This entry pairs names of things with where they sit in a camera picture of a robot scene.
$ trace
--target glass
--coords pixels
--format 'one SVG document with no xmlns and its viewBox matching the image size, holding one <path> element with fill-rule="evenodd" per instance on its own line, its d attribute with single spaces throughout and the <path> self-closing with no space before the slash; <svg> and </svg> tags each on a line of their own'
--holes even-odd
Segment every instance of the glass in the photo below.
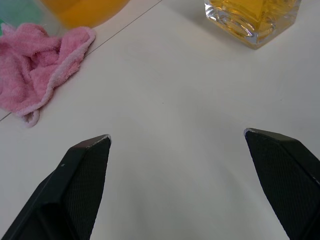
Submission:
<svg viewBox="0 0 320 240">
<path fill-rule="evenodd" d="M 118 13 L 129 0 L 41 0 L 62 24 L 71 29 L 96 27 Z"/>
<path fill-rule="evenodd" d="M 0 19 L 15 28 L 22 23 L 39 24 L 51 36 L 64 32 L 59 21 L 37 0 L 0 0 Z"/>
<path fill-rule="evenodd" d="M 204 0 L 206 16 L 253 49 L 296 20 L 301 0 Z"/>
</svg>

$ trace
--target tabletop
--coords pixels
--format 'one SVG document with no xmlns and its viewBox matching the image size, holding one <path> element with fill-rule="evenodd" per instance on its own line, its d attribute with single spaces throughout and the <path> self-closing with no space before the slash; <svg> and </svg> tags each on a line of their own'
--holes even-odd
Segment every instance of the tabletop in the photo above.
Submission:
<svg viewBox="0 0 320 240">
<path fill-rule="evenodd" d="M 320 156 L 319 10 L 302 1 L 292 27 L 252 50 L 202 0 L 150 7 L 85 58 L 33 128 L 0 122 L 0 235 L 69 147 L 110 134 L 92 240 L 287 240 L 243 131 Z"/>
</svg>

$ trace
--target glass base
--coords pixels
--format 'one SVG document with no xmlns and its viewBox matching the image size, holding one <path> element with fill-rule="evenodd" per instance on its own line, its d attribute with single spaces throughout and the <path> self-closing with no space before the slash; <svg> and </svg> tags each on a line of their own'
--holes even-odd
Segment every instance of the glass base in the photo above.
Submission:
<svg viewBox="0 0 320 240">
<path fill-rule="evenodd" d="M 221 4 L 223 0 L 218 1 L 220 5 L 215 5 L 217 0 L 205 0 L 207 18 L 252 49 L 260 48 L 290 27 L 296 20 L 301 2 L 301 0 L 296 0 L 292 7 L 287 12 L 282 12 L 281 15 L 279 13 L 270 14 L 263 20 L 253 20 L 249 14 L 247 17 L 244 12 L 225 7 Z"/>
</svg>

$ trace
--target orange container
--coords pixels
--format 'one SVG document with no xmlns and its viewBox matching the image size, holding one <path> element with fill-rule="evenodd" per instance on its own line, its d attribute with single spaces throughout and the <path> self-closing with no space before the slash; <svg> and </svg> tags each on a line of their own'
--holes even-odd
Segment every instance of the orange container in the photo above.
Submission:
<svg viewBox="0 0 320 240">
<path fill-rule="evenodd" d="M 66 28 L 96 27 L 117 14 L 129 0 L 41 0 Z"/>
</svg>

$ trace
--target pink cloth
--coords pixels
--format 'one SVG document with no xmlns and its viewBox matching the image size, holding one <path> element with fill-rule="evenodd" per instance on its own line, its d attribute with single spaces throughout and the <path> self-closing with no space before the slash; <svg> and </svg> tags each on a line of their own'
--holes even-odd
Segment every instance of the pink cloth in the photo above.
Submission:
<svg viewBox="0 0 320 240">
<path fill-rule="evenodd" d="M 49 37 L 39 25 L 16 30 L 4 23 L 0 37 L 0 108 L 23 118 L 28 127 L 39 120 L 39 108 L 54 89 L 79 70 L 96 34 L 78 27 L 64 37 Z"/>
</svg>

